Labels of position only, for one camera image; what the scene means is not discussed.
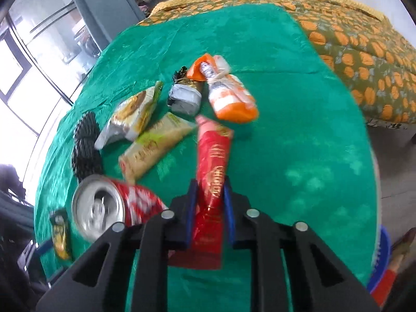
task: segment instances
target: silver screw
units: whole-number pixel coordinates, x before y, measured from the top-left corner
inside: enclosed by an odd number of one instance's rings
[[[161,214],[163,219],[172,219],[175,216],[175,213],[172,210],[165,210]]]
[[[308,225],[305,222],[297,222],[295,224],[295,228],[299,231],[306,231],[308,229]]]
[[[251,218],[257,218],[258,216],[260,216],[260,212],[257,209],[248,209],[247,216]]]
[[[124,224],[122,222],[114,223],[112,229],[114,232],[121,232],[124,230]]]

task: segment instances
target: green cloth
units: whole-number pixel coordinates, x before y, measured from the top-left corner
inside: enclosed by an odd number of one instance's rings
[[[103,52],[73,108],[62,119],[39,181],[35,207],[37,241],[51,236],[50,211],[65,206],[77,182],[70,156],[72,132],[86,111],[102,128],[122,100],[162,80],[152,121],[168,110],[172,73],[205,52],[221,54],[257,100],[253,123],[224,123],[235,131],[228,175],[234,191],[275,221],[307,222],[366,283],[376,243],[376,181],[363,118],[342,82],[319,58],[302,30],[280,8],[243,5],[132,27]],[[203,102],[201,113],[215,118]],[[117,159],[129,142],[102,151],[106,175],[122,179]],[[186,193],[196,174],[196,136],[190,135],[139,182],[167,205]],[[89,246],[72,229],[75,257]],[[226,249],[223,268],[169,268],[169,310],[248,311],[248,251]],[[47,275],[60,265],[52,252],[42,258]]]

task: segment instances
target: red packet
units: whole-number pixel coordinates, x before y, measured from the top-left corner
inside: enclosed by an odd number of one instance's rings
[[[202,115],[196,117],[198,132],[198,205],[189,250],[176,252],[172,266],[197,270],[221,267],[223,243],[223,198],[225,172],[233,131]]]

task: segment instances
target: floral bedspread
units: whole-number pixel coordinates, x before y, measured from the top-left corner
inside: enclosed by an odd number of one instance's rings
[[[392,127],[416,123],[416,51],[387,19],[362,10],[326,0],[208,0],[166,8],[139,25],[247,3],[285,8],[368,121]]]

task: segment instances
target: gray floor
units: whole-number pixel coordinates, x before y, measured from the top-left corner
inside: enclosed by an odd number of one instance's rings
[[[414,130],[368,128],[381,179],[381,223],[395,241],[416,226],[416,145]],[[402,269],[416,259],[416,243]]]

